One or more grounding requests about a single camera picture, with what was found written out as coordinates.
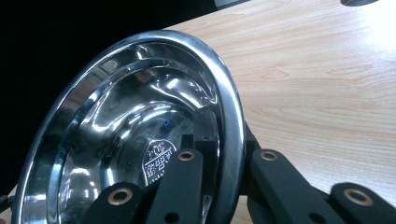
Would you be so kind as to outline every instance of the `wood grain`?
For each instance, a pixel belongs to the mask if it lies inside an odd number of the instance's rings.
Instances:
[[[315,187],[354,182],[396,206],[396,3],[250,1],[170,27],[233,75],[262,147]],[[233,223],[251,222],[242,198]]]

